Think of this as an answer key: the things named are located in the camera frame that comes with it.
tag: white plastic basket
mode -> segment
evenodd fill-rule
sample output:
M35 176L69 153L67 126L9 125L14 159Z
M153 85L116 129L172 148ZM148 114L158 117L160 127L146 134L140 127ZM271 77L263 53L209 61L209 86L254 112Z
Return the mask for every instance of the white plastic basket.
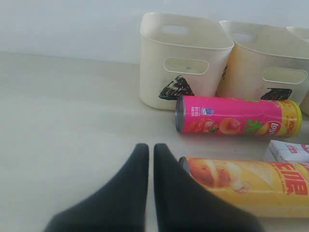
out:
M140 98L175 109L178 95L214 96L233 41L215 22L147 13L140 27Z
M217 95L301 103L309 90L309 44L285 28L221 21L235 47Z
M289 32L309 43L309 28L287 27ZM300 109L306 115L309 115L309 92L300 104Z

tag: metal can lid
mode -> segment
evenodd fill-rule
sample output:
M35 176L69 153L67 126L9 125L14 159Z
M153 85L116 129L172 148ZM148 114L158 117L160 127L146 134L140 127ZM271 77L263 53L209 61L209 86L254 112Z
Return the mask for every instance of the metal can lid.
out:
M181 157L178 163L188 174L190 174L190 166L186 157Z
M176 103L175 122L176 130L182 132L185 118L185 105L183 96L179 96Z

